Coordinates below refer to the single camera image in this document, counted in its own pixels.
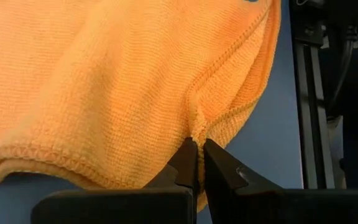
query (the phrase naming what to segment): towel fold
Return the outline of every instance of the towel fold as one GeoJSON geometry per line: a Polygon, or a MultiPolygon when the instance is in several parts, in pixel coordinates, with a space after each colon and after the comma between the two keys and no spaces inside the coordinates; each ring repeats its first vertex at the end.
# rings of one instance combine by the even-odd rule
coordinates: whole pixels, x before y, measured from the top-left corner
{"type": "Polygon", "coordinates": [[[279,25],[279,0],[0,1],[0,181],[139,188],[191,136],[203,186],[202,145],[244,125],[279,25]]]}

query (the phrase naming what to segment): microfiber towel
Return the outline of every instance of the microfiber towel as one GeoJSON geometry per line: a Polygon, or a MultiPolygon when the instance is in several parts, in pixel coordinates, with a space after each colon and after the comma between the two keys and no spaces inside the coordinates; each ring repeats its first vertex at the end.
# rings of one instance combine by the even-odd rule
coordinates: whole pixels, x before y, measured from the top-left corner
{"type": "Polygon", "coordinates": [[[279,25],[279,0],[0,0],[0,181],[140,188],[191,136],[202,188],[202,146],[244,125],[279,25]]]}

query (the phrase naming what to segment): blue surface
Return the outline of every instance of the blue surface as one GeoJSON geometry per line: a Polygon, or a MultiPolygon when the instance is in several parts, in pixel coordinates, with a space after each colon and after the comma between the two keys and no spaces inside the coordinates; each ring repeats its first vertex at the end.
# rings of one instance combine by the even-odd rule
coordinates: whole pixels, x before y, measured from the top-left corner
{"type": "MultiPolygon", "coordinates": [[[[282,1],[282,24],[267,88],[246,125],[226,148],[233,156],[284,188],[302,184],[288,1],[282,1]]],[[[206,207],[198,223],[212,223],[206,207]]]]}
{"type": "MultiPolygon", "coordinates": [[[[247,124],[227,149],[247,166],[285,188],[302,188],[300,140],[291,49],[288,2],[282,3],[282,27],[267,89],[247,124]]],[[[10,175],[0,184],[0,224],[30,223],[31,208],[46,195],[75,189],[46,175],[10,175]]],[[[208,208],[198,223],[211,223],[208,208]]]]}

